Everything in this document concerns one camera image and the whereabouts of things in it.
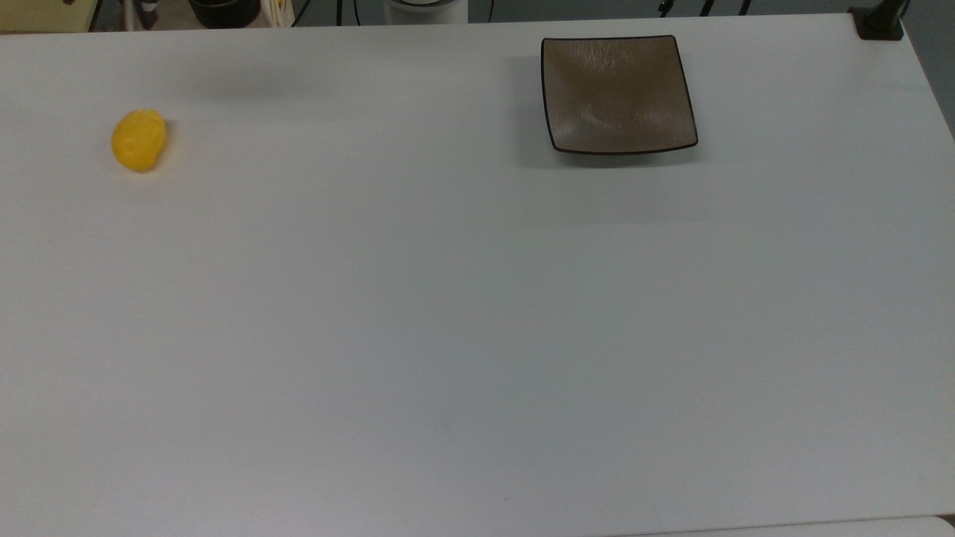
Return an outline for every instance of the black pot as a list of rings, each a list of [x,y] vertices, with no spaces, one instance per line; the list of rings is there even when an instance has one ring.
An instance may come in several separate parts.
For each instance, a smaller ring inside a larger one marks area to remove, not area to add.
[[[259,16],[259,0],[189,0],[206,28],[243,28]]]

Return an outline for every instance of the white container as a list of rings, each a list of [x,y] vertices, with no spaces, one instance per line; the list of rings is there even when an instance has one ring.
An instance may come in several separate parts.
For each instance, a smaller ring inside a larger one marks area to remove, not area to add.
[[[467,24],[468,0],[384,0],[388,24]]]

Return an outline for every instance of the black bracket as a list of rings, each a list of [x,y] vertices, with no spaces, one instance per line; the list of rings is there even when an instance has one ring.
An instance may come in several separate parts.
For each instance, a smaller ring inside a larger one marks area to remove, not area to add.
[[[882,0],[875,8],[849,8],[856,33],[867,41],[901,41],[905,32],[899,19],[904,0]]]

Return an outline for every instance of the black cable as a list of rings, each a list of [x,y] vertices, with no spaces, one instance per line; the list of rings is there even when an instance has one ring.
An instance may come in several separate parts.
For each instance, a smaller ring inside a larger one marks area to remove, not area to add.
[[[663,0],[663,2],[660,2],[660,6],[657,7],[657,10],[660,12],[660,18],[667,16],[667,13],[672,9],[673,0]]]
[[[302,20],[302,15],[305,14],[305,10],[308,9],[308,4],[311,4],[311,0],[305,0],[305,5],[299,10],[299,14],[295,17],[295,20],[292,22],[292,28],[298,26],[298,21]]]

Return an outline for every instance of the background wall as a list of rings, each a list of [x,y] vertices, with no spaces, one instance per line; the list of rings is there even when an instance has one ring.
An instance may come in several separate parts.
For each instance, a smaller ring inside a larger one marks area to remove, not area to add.
[[[302,6],[305,0],[295,0]],[[345,0],[345,24],[355,23],[351,2]],[[384,24],[381,0],[356,0],[361,23]],[[714,15],[736,15],[742,0],[716,0]],[[850,6],[874,6],[878,0],[753,0],[750,15],[840,13]],[[704,0],[675,0],[668,16],[697,16]],[[659,16],[658,0],[495,0],[494,22],[529,20],[605,19]],[[312,0],[302,26],[334,24],[335,3]],[[470,0],[471,22],[486,22],[491,0]],[[949,130],[955,132],[955,0],[912,0],[905,27],[942,107]]]

